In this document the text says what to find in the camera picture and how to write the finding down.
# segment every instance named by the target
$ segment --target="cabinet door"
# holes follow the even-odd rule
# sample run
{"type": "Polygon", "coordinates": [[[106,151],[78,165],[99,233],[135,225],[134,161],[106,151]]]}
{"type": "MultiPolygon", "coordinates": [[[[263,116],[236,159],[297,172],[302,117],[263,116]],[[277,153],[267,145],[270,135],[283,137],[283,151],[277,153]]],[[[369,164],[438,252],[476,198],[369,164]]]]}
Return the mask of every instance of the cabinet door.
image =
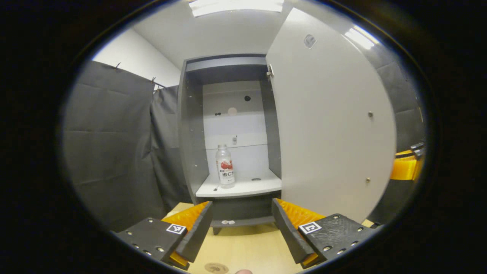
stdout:
{"type": "Polygon", "coordinates": [[[298,9],[266,61],[274,74],[282,198],[363,221],[385,190],[396,148],[392,106],[375,69],[343,35],[298,9]]]}

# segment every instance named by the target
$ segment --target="sticker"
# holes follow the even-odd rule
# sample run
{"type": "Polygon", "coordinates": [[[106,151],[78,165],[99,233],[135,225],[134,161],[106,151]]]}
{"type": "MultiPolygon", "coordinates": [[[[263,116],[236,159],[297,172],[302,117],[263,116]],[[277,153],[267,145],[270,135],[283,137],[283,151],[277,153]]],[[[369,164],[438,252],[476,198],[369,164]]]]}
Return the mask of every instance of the sticker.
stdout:
{"type": "Polygon", "coordinates": [[[317,230],[320,230],[321,229],[321,226],[319,226],[317,223],[315,222],[311,222],[311,223],[307,223],[307,224],[304,224],[304,225],[300,225],[300,229],[301,231],[303,231],[305,234],[309,234],[311,232],[315,232],[317,230]]]}
{"type": "Polygon", "coordinates": [[[304,45],[307,48],[311,49],[315,44],[316,44],[315,37],[312,36],[311,34],[306,35],[306,37],[304,38],[304,45]]]}
{"type": "Polygon", "coordinates": [[[206,271],[214,274],[225,274],[228,272],[228,267],[219,263],[208,263],[205,265],[206,271]]]}
{"type": "Polygon", "coordinates": [[[176,234],[181,234],[183,233],[184,229],[186,227],[185,226],[182,226],[182,225],[175,225],[175,224],[171,224],[168,229],[166,229],[166,231],[169,231],[169,232],[172,232],[172,233],[176,233],[176,234]]]}

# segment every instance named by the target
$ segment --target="white shelf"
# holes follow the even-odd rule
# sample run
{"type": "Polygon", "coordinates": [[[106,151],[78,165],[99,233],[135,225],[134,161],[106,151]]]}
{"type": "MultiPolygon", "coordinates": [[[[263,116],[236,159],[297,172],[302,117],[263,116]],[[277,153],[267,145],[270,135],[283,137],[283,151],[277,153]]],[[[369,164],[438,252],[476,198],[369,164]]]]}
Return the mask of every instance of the white shelf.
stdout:
{"type": "Polygon", "coordinates": [[[254,194],[268,193],[281,190],[282,182],[272,171],[235,171],[235,186],[232,188],[221,188],[217,175],[211,174],[206,178],[196,192],[197,197],[235,197],[254,194]]]}

